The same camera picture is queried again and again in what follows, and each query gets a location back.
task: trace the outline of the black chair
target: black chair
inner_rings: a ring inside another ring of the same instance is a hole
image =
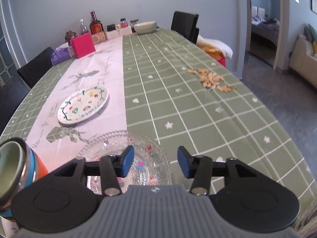
[[[15,76],[12,76],[0,88],[0,134],[28,92],[23,83]]]
[[[199,28],[196,28],[198,16],[198,14],[175,11],[171,30],[175,30],[187,40],[196,44],[199,32]]]
[[[40,78],[53,66],[50,58],[53,52],[54,50],[48,47],[28,64],[18,69],[18,74],[30,88],[33,88]]]

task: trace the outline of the brown glass bottle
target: brown glass bottle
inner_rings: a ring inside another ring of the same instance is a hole
[[[90,15],[92,20],[91,24],[89,25],[91,34],[96,34],[103,31],[102,22],[97,20],[95,12],[91,12]]]

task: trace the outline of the dining table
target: dining table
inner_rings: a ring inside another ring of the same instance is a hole
[[[301,212],[317,194],[302,154],[266,106],[230,71],[175,31],[118,37],[96,51],[53,66],[13,114],[0,142],[21,137],[48,171],[73,159],[90,140],[119,130],[150,137],[167,154],[172,183],[189,189],[177,161],[184,146],[191,155],[214,161],[237,158],[290,189]],[[235,86],[231,92],[207,89],[188,69],[205,68]],[[100,85],[106,105],[80,123],[65,126],[57,112],[72,93]],[[224,187],[212,177],[210,193]]]

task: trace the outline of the decorated plate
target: decorated plate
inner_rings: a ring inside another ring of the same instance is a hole
[[[103,86],[79,89],[69,96],[58,109],[58,121],[74,124],[86,120],[97,113],[107,102],[108,90]]]
[[[79,153],[87,161],[98,161],[104,155],[120,155],[128,145],[134,147],[134,161],[126,178],[118,177],[125,193],[129,185],[171,184],[171,169],[167,155],[156,141],[129,131],[116,131],[90,141]],[[89,176],[87,187],[102,194],[100,176]]]

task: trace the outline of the metal bolt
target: metal bolt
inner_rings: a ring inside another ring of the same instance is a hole
[[[193,193],[194,195],[197,195],[197,196],[203,196],[203,195],[207,194],[207,190],[203,187],[196,187],[196,188],[191,190],[191,193]]]
[[[120,194],[120,191],[117,189],[117,188],[108,188],[108,189],[105,189],[105,194],[107,196],[117,196]]]

